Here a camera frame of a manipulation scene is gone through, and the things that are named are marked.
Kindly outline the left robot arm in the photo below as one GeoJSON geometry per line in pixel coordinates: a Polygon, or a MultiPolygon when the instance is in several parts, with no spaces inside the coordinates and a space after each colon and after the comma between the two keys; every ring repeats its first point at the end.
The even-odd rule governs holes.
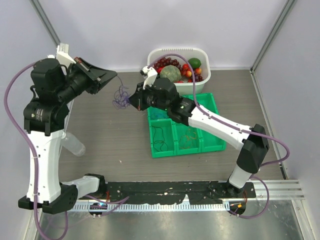
{"type": "Polygon", "coordinates": [[[69,114],[68,103],[83,92],[97,94],[118,74],[76,57],[69,66],[56,58],[45,58],[30,73],[33,98],[23,111],[24,132],[30,146],[28,192],[18,200],[26,210],[41,208],[55,215],[71,210],[86,195],[100,200],[107,192],[103,175],[88,173],[70,181],[59,181],[60,147],[69,114]]]}

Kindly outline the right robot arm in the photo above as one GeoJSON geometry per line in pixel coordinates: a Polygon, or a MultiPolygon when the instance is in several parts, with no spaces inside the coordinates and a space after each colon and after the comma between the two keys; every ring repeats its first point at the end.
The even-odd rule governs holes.
{"type": "Polygon", "coordinates": [[[239,150],[236,166],[225,186],[226,193],[233,198],[243,193],[245,183],[258,172],[270,148],[263,126],[250,127],[215,114],[195,98],[180,96],[167,78],[157,78],[150,85],[138,83],[129,103],[139,111],[149,107],[163,110],[175,123],[203,130],[239,150]]]}

